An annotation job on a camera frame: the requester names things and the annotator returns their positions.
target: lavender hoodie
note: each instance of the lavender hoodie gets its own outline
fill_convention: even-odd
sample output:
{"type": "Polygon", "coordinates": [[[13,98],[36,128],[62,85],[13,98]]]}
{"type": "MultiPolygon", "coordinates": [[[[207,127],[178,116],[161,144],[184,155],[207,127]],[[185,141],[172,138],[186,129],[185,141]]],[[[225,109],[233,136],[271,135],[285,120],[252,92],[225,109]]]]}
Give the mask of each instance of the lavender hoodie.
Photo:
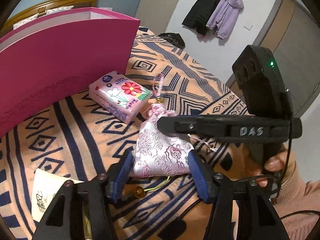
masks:
{"type": "Polygon", "coordinates": [[[213,30],[217,27],[218,37],[223,40],[228,38],[236,24],[241,8],[243,8],[242,0],[221,0],[211,15],[206,25],[207,28],[213,30]]]}

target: pink and white brocade pouch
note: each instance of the pink and white brocade pouch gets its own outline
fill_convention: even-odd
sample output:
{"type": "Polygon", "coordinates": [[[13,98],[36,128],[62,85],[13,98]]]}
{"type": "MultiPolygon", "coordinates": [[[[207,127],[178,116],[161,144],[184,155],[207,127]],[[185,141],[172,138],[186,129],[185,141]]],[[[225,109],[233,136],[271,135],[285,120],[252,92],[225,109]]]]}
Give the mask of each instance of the pink and white brocade pouch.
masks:
{"type": "Polygon", "coordinates": [[[177,115],[172,110],[166,110],[161,102],[160,93],[164,78],[159,74],[154,82],[158,77],[160,77],[159,88],[156,91],[153,85],[153,91],[159,103],[151,105],[149,118],[141,125],[130,177],[174,176],[190,172],[188,153],[194,149],[192,144],[179,137],[168,137],[157,128],[160,117],[177,115]]]}

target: bed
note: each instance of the bed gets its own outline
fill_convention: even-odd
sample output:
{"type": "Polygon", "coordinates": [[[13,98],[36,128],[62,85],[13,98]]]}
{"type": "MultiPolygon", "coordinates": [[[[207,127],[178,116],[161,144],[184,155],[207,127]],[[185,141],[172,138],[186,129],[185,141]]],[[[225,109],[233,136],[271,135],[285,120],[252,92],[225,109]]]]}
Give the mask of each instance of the bed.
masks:
{"type": "MultiPolygon", "coordinates": [[[[163,73],[162,98],[178,114],[247,114],[245,104],[218,78],[185,51],[140,27],[126,76],[151,89],[153,78],[163,73]]],[[[37,223],[31,217],[31,194],[37,168],[60,176],[87,181],[133,150],[141,114],[124,124],[96,104],[88,90],[69,96],[30,116],[0,139],[0,214],[17,239],[31,239],[37,223]]],[[[205,140],[195,149],[216,171],[231,179],[244,177],[242,146],[205,140]]],[[[130,178],[126,190],[161,185],[166,177],[130,178]]],[[[165,239],[165,226],[198,199],[190,174],[176,176],[146,197],[124,197],[111,206],[119,239],[165,239]]],[[[202,239],[211,205],[200,203],[184,216],[180,239],[202,239]]],[[[234,203],[234,216],[237,205],[234,203]]]]}
{"type": "Polygon", "coordinates": [[[32,7],[29,7],[16,15],[9,18],[4,27],[0,31],[0,38],[13,30],[13,25],[26,18],[29,18],[37,13],[44,15],[46,10],[51,10],[59,7],[73,6],[76,8],[96,7],[98,0],[48,0],[32,7]]]}

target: pink box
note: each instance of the pink box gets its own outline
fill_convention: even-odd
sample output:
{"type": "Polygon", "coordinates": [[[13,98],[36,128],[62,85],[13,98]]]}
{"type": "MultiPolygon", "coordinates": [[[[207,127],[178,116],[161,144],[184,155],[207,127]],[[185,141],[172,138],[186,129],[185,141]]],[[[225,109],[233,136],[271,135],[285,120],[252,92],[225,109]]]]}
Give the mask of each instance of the pink box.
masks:
{"type": "Polygon", "coordinates": [[[89,96],[129,124],[152,96],[150,90],[112,71],[89,85],[89,96]]]}
{"type": "Polygon", "coordinates": [[[140,21],[79,8],[45,15],[0,39],[0,138],[103,74],[124,74],[140,21]]]}

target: human hand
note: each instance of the human hand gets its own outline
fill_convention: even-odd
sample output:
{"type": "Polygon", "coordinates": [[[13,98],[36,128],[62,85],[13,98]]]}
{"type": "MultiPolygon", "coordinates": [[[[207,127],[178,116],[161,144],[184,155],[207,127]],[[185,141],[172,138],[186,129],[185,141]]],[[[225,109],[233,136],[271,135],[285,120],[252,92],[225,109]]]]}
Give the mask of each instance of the human hand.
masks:
{"type": "MultiPolygon", "coordinates": [[[[253,160],[253,158],[250,156],[249,150],[247,149],[247,147],[244,145],[243,147],[243,152],[244,152],[244,159],[245,159],[245,168],[246,168],[246,172],[247,174],[249,174],[249,176],[258,176],[262,174],[262,168],[253,160]]],[[[277,171],[281,171],[285,168],[285,163],[287,160],[287,155],[288,155],[288,151],[287,149],[283,152],[278,153],[277,155],[271,157],[264,165],[264,168],[267,171],[271,171],[271,172],[277,172],[277,171]]],[[[282,183],[287,181],[287,179],[289,179],[295,169],[295,157],[294,157],[294,153],[291,152],[290,153],[290,158],[289,158],[289,163],[288,163],[288,168],[287,171],[282,179],[282,183]]],[[[259,183],[259,185],[261,187],[265,187],[268,184],[268,180],[267,179],[258,179],[257,182],[259,183]]]]}

